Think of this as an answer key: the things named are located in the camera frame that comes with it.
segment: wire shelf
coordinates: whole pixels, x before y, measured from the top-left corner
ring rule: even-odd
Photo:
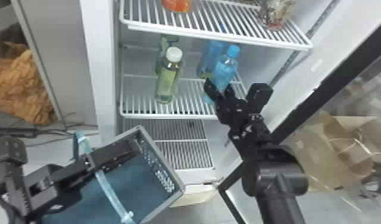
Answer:
[[[154,99],[157,76],[124,74],[121,79],[120,114],[131,119],[217,119],[213,105],[201,98],[204,79],[180,78],[178,93],[169,104]],[[232,81],[238,98],[245,98],[241,81]]]
[[[259,8],[235,0],[193,0],[188,13],[175,14],[160,0],[121,0],[119,18],[128,29],[144,32],[302,51],[313,47],[292,20],[281,30],[265,29],[257,19]]]
[[[126,119],[125,130],[142,125],[176,170],[213,168],[202,120]]]

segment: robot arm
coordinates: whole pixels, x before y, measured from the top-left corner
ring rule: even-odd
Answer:
[[[204,91],[214,101],[220,123],[230,127],[228,138],[243,160],[242,186],[255,197],[266,224],[304,224],[295,196],[308,189],[307,177],[285,145],[276,145],[260,115],[273,90],[253,84],[246,100],[238,99],[229,85],[219,93],[209,79]]]

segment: glass jar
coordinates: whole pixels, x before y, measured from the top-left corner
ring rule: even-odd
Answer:
[[[261,6],[258,18],[263,26],[270,30],[283,27],[290,13],[294,10],[296,0],[256,0]]]

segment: fridge compartment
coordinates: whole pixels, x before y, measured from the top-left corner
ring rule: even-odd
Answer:
[[[120,114],[132,119],[217,119],[214,106],[201,98],[204,79],[180,78],[177,94],[164,105],[154,99],[156,81],[156,75],[123,74]],[[231,84],[236,96],[245,98],[242,82]]]
[[[292,20],[278,31],[265,29],[257,19],[259,9],[238,0],[193,0],[188,13],[174,15],[159,0],[121,0],[119,18],[128,29],[144,32],[302,51],[313,47]]]
[[[213,169],[202,120],[126,119],[125,130],[142,125],[175,170]]]

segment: plastic bottle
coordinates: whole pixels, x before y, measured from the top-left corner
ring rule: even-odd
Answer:
[[[154,68],[154,72],[156,75],[160,75],[161,73],[161,62],[165,57],[165,53],[167,49],[171,46],[178,46],[179,36],[162,34],[160,36],[160,44],[158,46],[158,56],[156,59],[156,65]]]
[[[182,73],[182,51],[172,46],[167,49],[162,61],[161,74],[157,79],[154,98],[161,104],[168,104],[177,90]]]
[[[186,13],[191,8],[192,0],[161,0],[161,5],[174,13]]]
[[[196,74],[206,79],[211,76],[217,64],[217,59],[225,48],[226,43],[222,41],[208,41],[207,47],[204,49],[202,58],[196,68]]]
[[[230,45],[227,53],[219,56],[217,60],[217,65],[210,80],[221,93],[225,91],[231,79],[236,75],[236,71],[238,70],[236,57],[238,57],[239,51],[238,46]],[[202,98],[208,104],[214,103],[206,93],[203,94]]]

